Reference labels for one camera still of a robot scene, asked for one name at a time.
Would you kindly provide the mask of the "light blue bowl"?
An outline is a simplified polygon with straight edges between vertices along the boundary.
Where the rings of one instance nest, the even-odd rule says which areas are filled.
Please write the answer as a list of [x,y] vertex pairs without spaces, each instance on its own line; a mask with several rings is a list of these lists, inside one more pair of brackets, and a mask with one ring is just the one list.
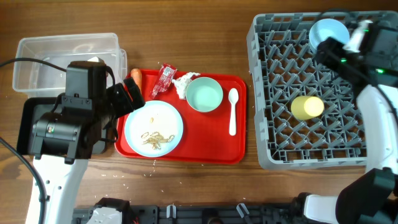
[[343,44],[350,40],[346,26],[335,19],[321,19],[312,25],[309,32],[309,46],[313,53],[317,52],[318,45],[327,38],[332,37]]

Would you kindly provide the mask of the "yellow plastic cup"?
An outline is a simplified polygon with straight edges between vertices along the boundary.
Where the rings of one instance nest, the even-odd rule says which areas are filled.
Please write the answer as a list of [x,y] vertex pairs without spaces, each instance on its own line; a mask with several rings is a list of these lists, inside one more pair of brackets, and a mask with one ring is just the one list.
[[290,107],[296,119],[307,120],[320,116],[325,109],[322,99],[316,96],[298,96]]

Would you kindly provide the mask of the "mint green bowl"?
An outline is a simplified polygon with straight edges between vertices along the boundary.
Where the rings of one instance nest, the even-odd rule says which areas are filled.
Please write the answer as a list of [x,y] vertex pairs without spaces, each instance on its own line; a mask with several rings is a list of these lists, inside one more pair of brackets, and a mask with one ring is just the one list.
[[219,107],[223,100],[223,89],[212,78],[196,78],[187,86],[186,100],[195,111],[207,113]]

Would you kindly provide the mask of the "white plastic spoon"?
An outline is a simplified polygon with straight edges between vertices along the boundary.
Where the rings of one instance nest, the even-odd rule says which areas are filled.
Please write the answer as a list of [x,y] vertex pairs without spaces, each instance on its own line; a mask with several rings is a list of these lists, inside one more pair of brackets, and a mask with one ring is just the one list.
[[230,119],[229,119],[229,135],[235,136],[236,135],[236,103],[239,100],[239,94],[237,89],[232,88],[228,94],[228,100],[231,104],[231,112],[230,112]]

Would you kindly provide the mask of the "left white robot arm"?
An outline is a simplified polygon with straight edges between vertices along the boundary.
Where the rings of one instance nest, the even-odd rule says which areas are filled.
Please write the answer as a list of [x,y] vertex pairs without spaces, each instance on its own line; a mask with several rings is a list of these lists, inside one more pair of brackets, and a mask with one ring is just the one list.
[[114,122],[145,105],[136,77],[122,83],[104,62],[73,61],[63,70],[65,91],[33,125],[28,149],[8,148],[33,176],[26,223],[70,223],[94,145],[116,143]]

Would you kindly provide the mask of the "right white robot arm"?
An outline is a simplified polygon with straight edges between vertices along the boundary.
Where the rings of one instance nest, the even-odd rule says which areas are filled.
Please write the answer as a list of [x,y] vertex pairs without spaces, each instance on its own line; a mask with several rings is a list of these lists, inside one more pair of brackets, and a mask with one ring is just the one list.
[[316,20],[315,60],[350,82],[362,115],[366,172],[337,196],[308,194],[303,214],[320,223],[397,223],[397,29],[356,22],[347,42]]

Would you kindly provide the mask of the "grey dishwasher rack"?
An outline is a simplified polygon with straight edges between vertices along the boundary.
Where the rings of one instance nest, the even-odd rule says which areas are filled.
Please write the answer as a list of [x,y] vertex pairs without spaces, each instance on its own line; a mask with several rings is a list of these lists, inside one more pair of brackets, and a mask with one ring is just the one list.
[[[337,9],[254,18],[246,40],[254,84],[257,155],[263,169],[366,167],[366,138],[353,87],[316,62],[316,53],[310,50],[310,29],[321,19],[340,21],[349,34],[363,20],[397,29],[395,11]],[[296,119],[290,107],[298,96],[322,99],[323,113]]]

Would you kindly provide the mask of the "orange carrot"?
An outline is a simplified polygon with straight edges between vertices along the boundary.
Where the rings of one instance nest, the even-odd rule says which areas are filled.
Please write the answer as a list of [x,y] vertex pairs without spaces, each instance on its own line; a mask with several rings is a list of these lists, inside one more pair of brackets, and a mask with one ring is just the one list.
[[131,78],[142,92],[142,72],[138,68],[133,68],[130,72]]

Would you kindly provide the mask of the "light blue plate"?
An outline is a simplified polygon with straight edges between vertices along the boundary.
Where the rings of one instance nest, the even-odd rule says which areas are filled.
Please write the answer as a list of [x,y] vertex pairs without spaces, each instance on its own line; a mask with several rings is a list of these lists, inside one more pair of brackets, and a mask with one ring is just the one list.
[[183,136],[183,120],[171,104],[148,101],[130,113],[124,123],[128,146],[144,157],[162,157],[172,152]]

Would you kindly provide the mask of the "red snack wrapper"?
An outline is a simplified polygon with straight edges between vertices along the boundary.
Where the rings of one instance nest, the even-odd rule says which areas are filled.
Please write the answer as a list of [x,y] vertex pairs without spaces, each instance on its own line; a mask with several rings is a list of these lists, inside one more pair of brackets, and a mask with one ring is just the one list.
[[164,63],[161,66],[158,78],[149,95],[152,100],[154,100],[159,93],[165,92],[169,88],[176,72],[177,69],[173,65]]

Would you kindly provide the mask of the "food scraps on plate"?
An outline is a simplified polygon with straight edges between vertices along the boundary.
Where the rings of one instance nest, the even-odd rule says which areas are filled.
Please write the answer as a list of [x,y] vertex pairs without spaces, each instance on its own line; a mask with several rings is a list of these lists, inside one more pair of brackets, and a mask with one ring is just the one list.
[[173,121],[155,116],[150,116],[142,131],[139,131],[142,145],[149,145],[155,151],[171,143],[176,135],[177,130]]

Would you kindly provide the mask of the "crumpled white napkin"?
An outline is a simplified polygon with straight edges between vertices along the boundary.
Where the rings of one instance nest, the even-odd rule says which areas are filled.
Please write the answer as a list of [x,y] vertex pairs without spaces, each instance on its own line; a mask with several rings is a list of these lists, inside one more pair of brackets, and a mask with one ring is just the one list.
[[188,72],[182,75],[180,78],[172,80],[172,83],[176,88],[176,92],[180,100],[184,100],[186,98],[187,88],[192,82],[192,78],[195,78],[197,76],[200,76],[200,73]]

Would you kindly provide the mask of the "red serving tray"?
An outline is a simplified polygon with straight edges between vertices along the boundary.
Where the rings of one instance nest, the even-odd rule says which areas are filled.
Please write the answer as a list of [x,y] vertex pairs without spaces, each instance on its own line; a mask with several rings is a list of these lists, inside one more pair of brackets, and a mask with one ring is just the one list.
[[[180,100],[174,86],[157,96],[158,101],[171,104],[180,113],[183,120],[183,136],[178,146],[162,157],[144,157],[135,153],[127,144],[124,136],[124,123],[128,115],[118,119],[119,139],[116,150],[125,157],[140,159],[160,159],[168,161],[201,162],[216,164],[238,163],[246,148],[246,97],[245,82],[236,76],[211,74],[223,89],[223,100],[217,109],[201,113],[195,111],[186,100]],[[142,94],[146,102],[158,78],[157,70],[142,71]],[[239,94],[236,103],[236,135],[229,135],[231,104],[228,100],[230,89]]]

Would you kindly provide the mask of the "black plastic tray bin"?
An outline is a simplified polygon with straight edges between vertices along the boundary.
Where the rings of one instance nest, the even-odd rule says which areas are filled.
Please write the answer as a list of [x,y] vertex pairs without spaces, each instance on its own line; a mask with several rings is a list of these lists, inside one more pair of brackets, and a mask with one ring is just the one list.
[[[42,117],[43,114],[50,112],[54,106],[56,97],[38,97],[29,98],[24,103],[21,125],[19,130],[19,136],[17,140],[16,150],[22,155],[34,155],[34,124]],[[93,146],[92,154],[102,154],[106,151],[106,145],[104,141],[97,141]],[[51,146],[61,146],[60,154],[67,154],[67,145],[55,145],[50,143],[49,146],[45,146],[45,152],[56,152],[56,148]]]

